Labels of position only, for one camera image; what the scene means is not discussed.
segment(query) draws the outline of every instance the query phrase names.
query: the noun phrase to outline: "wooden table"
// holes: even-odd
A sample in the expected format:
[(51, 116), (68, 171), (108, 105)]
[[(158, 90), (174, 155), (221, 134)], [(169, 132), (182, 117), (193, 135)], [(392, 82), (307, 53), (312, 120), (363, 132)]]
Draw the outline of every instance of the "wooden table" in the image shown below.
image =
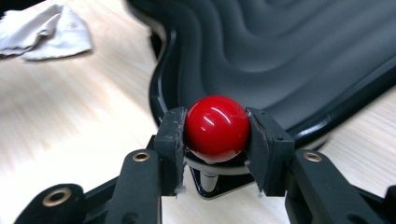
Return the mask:
[[(149, 29), (121, 0), (66, 3), (88, 23), (92, 52), (0, 61), (0, 223), (12, 223), (50, 186), (89, 190), (115, 177), (124, 156), (157, 131), (148, 100), (156, 63)], [(380, 196), (396, 184), (395, 110), (393, 89), (339, 127), (323, 148), (352, 184)], [(163, 198), (163, 223), (289, 222), (284, 198), (266, 198), (255, 185), (205, 201), (187, 169), (185, 176), (187, 192)]]

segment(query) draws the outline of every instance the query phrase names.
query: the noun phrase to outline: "wooden surface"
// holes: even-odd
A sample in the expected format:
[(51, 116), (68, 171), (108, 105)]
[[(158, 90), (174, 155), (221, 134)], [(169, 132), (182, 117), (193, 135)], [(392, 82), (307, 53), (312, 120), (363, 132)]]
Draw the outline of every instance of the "wooden surface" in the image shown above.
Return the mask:
[[(92, 189), (118, 175), (124, 156), (157, 127), (148, 89), (155, 59), (149, 30), (121, 0), (66, 0), (87, 22), (94, 50), (59, 60), (0, 61), (0, 223), (12, 223), (41, 190)], [(56, 1), (27, 10), (39, 11)], [(339, 127), (323, 149), (345, 177), (384, 196), (396, 184), (396, 90)], [(213, 201), (163, 198), (163, 223), (288, 223), (284, 198), (255, 185)]]

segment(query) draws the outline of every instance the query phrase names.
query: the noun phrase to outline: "crumpled cloth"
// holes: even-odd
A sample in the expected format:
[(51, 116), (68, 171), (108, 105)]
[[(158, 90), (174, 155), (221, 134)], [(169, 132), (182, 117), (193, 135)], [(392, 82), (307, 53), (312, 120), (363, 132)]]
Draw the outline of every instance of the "crumpled cloth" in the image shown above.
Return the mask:
[(0, 20), (0, 56), (45, 60), (92, 49), (85, 22), (66, 5), (42, 12), (7, 11)]

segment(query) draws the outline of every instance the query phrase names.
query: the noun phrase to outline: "glossy red ball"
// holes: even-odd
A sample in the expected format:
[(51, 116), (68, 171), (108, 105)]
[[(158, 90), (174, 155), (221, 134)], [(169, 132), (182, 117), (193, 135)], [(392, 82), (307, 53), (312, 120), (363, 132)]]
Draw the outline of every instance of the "glossy red ball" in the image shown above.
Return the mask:
[(245, 109), (225, 96), (201, 99), (187, 113), (187, 147), (206, 162), (228, 161), (244, 150), (249, 136)]

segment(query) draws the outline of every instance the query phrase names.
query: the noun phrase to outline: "red ball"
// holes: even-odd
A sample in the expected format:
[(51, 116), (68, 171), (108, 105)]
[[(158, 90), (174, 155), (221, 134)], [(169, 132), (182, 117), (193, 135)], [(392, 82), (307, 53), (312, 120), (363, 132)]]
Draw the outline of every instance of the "red ball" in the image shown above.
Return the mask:
[(248, 115), (233, 99), (208, 96), (192, 106), (184, 131), (186, 145), (195, 156), (206, 162), (228, 161), (248, 142)]

